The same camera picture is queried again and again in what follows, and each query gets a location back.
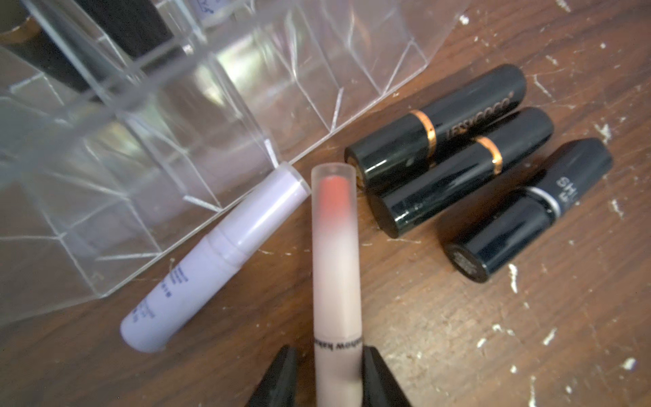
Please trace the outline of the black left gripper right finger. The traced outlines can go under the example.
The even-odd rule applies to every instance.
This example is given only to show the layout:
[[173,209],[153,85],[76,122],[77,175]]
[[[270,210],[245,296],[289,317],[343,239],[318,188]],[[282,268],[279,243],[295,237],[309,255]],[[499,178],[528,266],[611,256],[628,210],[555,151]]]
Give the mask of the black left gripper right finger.
[[377,348],[363,350],[363,405],[370,407],[411,406]]

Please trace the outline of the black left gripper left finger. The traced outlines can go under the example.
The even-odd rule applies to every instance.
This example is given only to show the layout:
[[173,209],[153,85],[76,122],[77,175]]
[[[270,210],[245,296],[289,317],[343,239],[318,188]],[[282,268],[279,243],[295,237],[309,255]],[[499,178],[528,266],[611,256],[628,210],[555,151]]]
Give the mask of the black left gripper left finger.
[[254,390],[247,406],[295,406],[297,372],[297,351],[295,347],[284,345]]

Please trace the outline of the black silver lipstick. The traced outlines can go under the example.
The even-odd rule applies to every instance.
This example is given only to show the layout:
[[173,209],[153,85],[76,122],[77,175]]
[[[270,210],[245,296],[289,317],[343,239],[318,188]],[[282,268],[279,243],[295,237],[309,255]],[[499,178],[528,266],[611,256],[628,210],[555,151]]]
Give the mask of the black silver lipstick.
[[549,230],[612,166],[610,151],[596,138],[561,145],[495,212],[445,244],[445,254],[471,281],[488,281]]
[[132,59],[173,38],[149,0],[76,0],[76,4]]

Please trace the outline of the beige lipstick tube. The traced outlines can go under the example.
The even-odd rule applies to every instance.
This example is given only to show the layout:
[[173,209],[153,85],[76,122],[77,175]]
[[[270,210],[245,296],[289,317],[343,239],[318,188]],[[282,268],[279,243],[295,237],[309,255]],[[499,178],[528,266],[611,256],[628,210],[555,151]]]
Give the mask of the beige lipstick tube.
[[315,166],[312,266],[316,403],[363,403],[363,323],[356,171],[350,164]]

